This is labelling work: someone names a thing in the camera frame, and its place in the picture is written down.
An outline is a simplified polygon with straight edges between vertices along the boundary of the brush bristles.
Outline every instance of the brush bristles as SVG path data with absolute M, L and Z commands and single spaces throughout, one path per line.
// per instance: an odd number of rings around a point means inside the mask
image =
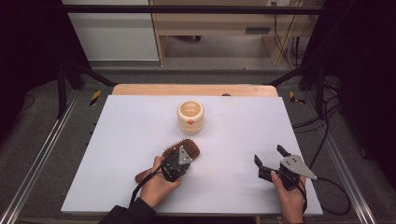
M 184 150 L 186 150 L 187 154 L 189 154 L 189 156 L 192 159 L 195 159 L 199 156 L 199 148 L 197 145 L 195 145 L 195 143 L 188 139 L 188 138 L 184 138 L 180 141 L 178 141 L 177 143 L 173 144 L 172 146 L 168 147 L 164 152 L 163 152 L 163 157 L 166 157 L 169 155 L 169 153 L 175 149 L 176 151 L 178 151 L 178 149 L 183 146 Z

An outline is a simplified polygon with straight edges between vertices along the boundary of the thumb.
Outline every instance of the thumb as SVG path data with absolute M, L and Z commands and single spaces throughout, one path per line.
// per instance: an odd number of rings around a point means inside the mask
M 279 195 L 279 199 L 286 198 L 287 197 L 287 192 L 285 190 L 285 187 L 283 187 L 283 182 L 279 178 L 279 176 L 277 176 L 275 171 L 271 171 L 271 178 L 272 178 L 272 181 L 273 181 L 274 186 L 276 188 L 277 194 Z

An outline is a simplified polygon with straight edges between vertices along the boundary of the white wall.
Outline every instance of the white wall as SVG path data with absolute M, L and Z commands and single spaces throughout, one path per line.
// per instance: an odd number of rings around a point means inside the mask
M 63 0 L 65 5 L 148 5 L 148 0 Z M 69 13 L 90 61 L 158 61 L 149 14 Z

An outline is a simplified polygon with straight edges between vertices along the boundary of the wooden brush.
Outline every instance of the wooden brush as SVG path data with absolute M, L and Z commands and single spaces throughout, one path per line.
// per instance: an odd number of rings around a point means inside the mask
M 163 152 L 163 157 L 167 157 L 172 150 L 176 150 L 178 152 L 178 149 L 183 146 L 184 150 L 186 150 L 187 154 L 189 154 L 189 156 L 194 160 L 195 158 L 197 158 L 200 154 L 200 150 L 198 148 L 197 145 L 195 145 L 195 143 L 188 139 L 188 138 L 184 138 L 176 143 L 174 143 L 172 146 L 168 147 L 164 152 Z M 140 183 L 142 182 L 143 178 L 145 177 L 145 172 L 143 171 L 140 174 L 138 174 L 137 176 L 134 177 L 134 181 L 136 181 L 136 183 Z

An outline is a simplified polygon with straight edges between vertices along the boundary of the person's left hand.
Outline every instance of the person's left hand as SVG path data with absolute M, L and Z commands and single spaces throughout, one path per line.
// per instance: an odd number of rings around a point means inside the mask
M 145 177 L 154 172 L 164 160 L 164 157 L 155 157 L 154 164 L 151 169 L 147 170 Z M 181 177 L 175 182 L 167 181 L 162 174 L 156 174 L 140 191 L 140 199 L 145 201 L 151 208 L 155 208 L 166 196 L 181 184 Z

